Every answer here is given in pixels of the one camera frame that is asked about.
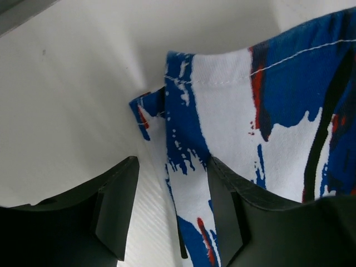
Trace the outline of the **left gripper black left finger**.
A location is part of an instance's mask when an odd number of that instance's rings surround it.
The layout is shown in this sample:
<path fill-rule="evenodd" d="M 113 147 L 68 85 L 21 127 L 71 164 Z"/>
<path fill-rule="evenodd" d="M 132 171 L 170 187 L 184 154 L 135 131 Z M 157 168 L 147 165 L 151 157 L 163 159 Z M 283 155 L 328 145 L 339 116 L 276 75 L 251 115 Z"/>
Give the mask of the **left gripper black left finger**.
<path fill-rule="evenodd" d="M 116 266 L 123 261 L 139 176 L 130 156 L 37 205 L 1 208 L 2 266 Z"/>

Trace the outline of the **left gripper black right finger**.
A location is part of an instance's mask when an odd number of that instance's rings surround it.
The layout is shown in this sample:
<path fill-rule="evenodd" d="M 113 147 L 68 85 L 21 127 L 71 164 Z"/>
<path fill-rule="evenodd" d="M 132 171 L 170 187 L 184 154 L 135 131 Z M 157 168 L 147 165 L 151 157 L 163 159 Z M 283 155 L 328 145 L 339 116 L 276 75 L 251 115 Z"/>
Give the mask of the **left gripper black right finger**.
<path fill-rule="evenodd" d="M 301 204 L 266 191 L 216 157 L 207 165 L 223 266 L 354 266 L 355 197 Z"/>

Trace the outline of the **blue white red patterned trousers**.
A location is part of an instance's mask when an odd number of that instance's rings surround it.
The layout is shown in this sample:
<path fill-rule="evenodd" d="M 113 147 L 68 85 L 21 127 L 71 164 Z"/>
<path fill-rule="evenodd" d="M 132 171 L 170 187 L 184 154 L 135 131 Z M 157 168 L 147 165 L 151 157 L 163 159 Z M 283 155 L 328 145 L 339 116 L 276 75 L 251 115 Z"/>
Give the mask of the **blue white red patterned trousers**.
<path fill-rule="evenodd" d="M 223 266 L 207 165 L 301 204 L 355 197 L 355 8 L 220 55 L 169 52 L 130 102 L 175 212 L 182 266 Z"/>

